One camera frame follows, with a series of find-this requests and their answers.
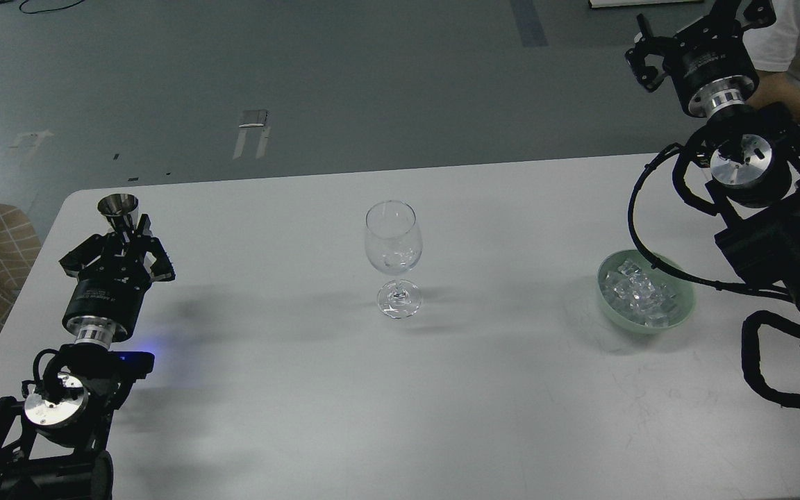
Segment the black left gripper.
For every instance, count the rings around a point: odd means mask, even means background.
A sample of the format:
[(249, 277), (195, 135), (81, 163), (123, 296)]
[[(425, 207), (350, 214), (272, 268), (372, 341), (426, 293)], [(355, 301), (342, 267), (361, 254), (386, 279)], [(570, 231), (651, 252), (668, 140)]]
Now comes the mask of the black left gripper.
[(129, 244), (115, 232), (93, 234), (58, 264), (77, 281), (62, 319), (75, 344), (112, 345), (131, 338), (151, 284), (176, 278), (146, 213), (140, 215)]

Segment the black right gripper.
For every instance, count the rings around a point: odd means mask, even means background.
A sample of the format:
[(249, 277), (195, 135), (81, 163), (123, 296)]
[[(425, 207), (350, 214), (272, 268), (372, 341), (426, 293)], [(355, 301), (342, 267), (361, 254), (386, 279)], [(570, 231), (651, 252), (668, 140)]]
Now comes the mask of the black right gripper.
[(638, 32), (625, 59), (639, 85), (655, 92), (667, 76), (663, 64), (669, 56), (669, 75), (682, 111), (709, 117), (714, 113), (709, 110), (712, 95), (733, 92), (746, 101), (758, 89), (758, 73), (742, 36), (774, 25), (776, 10), (772, 1), (711, 1), (706, 15), (673, 37), (655, 35), (644, 13), (635, 20)]

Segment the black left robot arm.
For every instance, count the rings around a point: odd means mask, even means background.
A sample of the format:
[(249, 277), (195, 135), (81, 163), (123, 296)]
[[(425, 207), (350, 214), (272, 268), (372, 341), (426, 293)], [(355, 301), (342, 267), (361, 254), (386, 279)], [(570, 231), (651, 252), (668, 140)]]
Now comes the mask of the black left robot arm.
[(76, 287), (63, 316), (71, 344), (43, 349), (22, 398), (0, 398), (0, 499), (110, 499), (115, 412), (153, 370), (146, 351), (114, 351), (135, 331), (145, 294), (174, 266), (131, 195), (99, 202), (108, 233), (60, 259)]

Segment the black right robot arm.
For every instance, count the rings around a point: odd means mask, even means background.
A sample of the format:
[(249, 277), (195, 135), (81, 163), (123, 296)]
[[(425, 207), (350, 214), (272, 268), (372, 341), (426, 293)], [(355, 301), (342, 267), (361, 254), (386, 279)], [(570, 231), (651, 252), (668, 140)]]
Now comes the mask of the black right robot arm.
[[(800, 313), (800, 1), (715, 1), (670, 37), (647, 17), (625, 54), (636, 81), (654, 92), (666, 79), (683, 113), (705, 118), (685, 144), (671, 144), (647, 174), (676, 156), (673, 186), (687, 205), (719, 215), (715, 244), (742, 279), (721, 291), (790, 301)], [(760, 326), (800, 339), (800, 325), (756, 311), (742, 327), (742, 367), (768, 401), (800, 408), (800, 394), (774, 390), (760, 373)]]

